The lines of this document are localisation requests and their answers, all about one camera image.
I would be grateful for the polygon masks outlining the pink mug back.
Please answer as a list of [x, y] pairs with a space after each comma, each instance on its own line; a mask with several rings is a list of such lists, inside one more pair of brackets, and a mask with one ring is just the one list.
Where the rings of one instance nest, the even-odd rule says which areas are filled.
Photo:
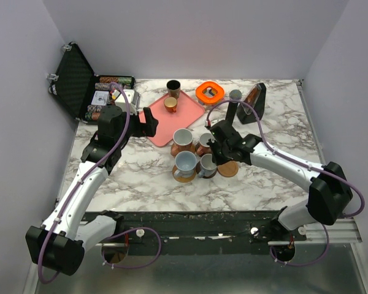
[[202, 157], [203, 155], [210, 154], [211, 149], [209, 146], [209, 141], [214, 142], [215, 139], [211, 133], [204, 133], [199, 137], [199, 141], [196, 145], [196, 154], [199, 157]]

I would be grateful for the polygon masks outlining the pink mug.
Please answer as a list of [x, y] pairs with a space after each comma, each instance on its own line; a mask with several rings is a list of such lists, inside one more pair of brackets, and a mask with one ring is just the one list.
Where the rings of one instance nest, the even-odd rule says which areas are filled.
[[193, 135], [188, 129], [178, 129], [173, 134], [174, 144], [190, 147], [193, 144]]
[[199, 137], [199, 141], [196, 145], [196, 154], [199, 157], [202, 157], [203, 155], [210, 154], [211, 149], [209, 146], [209, 141], [214, 142], [215, 139], [211, 133], [204, 133]]

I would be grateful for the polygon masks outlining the light wood coaster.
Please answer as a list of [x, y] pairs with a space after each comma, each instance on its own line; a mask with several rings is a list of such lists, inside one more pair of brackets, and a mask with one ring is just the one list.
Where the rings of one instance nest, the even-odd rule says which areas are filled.
[[219, 165], [217, 168], [219, 174], [226, 178], [235, 176], [239, 171], [238, 163], [235, 161], [229, 161], [225, 164]]

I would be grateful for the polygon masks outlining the grey mug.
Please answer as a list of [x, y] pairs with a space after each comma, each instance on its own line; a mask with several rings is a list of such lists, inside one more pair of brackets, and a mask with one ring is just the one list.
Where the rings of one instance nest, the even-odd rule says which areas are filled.
[[210, 177], [217, 171], [217, 165], [213, 162], [212, 154], [203, 155], [199, 164], [200, 171], [197, 174], [199, 178]]

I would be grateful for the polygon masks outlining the large woven rattan coaster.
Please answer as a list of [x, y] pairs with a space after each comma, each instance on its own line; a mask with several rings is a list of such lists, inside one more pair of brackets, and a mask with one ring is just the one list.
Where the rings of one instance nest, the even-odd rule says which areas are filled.
[[171, 146], [171, 156], [175, 157], [178, 153], [182, 151], [190, 151], [192, 153], [196, 152], [196, 148], [194, 145], [191, 145], [190, 147], [187, 146], [178, 146], [176, 144], [173, 144]]

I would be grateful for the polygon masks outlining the pink mug front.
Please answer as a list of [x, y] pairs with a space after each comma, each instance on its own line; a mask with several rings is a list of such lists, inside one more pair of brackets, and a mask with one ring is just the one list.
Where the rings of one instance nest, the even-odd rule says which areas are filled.
[[193, 144], [193, 135], [188, 129], [178, 129], [173, 134], [174, 144], [190, 147]]

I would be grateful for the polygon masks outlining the dark wood coaster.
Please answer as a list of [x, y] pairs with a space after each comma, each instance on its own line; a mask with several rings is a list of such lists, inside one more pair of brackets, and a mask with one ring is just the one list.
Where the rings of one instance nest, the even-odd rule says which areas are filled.
[[[197, 165], [196, 166], [196, 173], [199, 174], [199, 172], [201, 171], [201, 168], [200, 168], [200, 165]], [[215, 172], [213, 174], [211, 174], [210, 176], [203, 176], [201, 178], [204, 178], [204, 179], [210, 179], [210, 178], [213, 178], [216, 174], [217, 174], [217, 171], [218, 170], [215, 170]]]

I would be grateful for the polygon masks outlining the light blue mug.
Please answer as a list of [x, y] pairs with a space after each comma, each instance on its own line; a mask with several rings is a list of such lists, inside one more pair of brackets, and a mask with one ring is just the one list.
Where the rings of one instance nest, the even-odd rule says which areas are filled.
[[175, 157], [175, 167], [173, 176], [175, 178], [190, 178], [197, 165], [197, 158], [191, 151], [181, 151]]

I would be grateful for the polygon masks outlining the small woven rattan coaster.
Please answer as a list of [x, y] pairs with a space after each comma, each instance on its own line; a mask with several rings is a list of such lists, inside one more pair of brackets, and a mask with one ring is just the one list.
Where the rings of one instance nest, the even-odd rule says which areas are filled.
[[172, 176], [174, 177], [174, 179], [180, 183], [189, 183], [191, 182], [195, 177], [196, 177], [196, 172], [195, 170], [193, 170], [193, 174], [189, 177], [184, 177], [184, 176], [179, 176], [176, 175], [175, 172], [177, 171], [177, 167], [174, 165], [172, 168]]

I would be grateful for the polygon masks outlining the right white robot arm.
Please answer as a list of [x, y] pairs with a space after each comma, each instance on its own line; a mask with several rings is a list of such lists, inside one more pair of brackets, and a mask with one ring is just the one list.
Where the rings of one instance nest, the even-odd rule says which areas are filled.
[[278, 151], [262, 137], [242, 137], [226, 120], [207, 127], [214, 139], [209, 143], [213, 161], [230, 161], [269, 170], [296, 184], [308, 193], [308, 199], [282, 208], [270, 224], [270, 234], [278, 240], [303, 225], [319, 222], [333, 225], [353, 198], [340, 165], [321, 165]]

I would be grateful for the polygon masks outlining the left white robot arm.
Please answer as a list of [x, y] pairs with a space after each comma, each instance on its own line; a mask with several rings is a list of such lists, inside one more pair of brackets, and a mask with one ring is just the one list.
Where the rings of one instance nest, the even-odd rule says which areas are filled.
[[121, 151], [131, 137], [154, 137], [158, 120], [151, 109], [130, 114], [118, 106], [104, 107], [98, 119], [98, 129], [83, 150], [76, 176], [57, 207], [40, 227], [31, 226], [26, 243], [31, 260], [38, 266], [40, 281], [46, 283], [42, 269], [57, 274], [73, 275], [82, 263], [85, 252], [98, 242], [119, 241], [124, 228], [120, 217], [101, 213], [81, 228], [82, 217], [91, 199], [107, 179], [121, 157]]

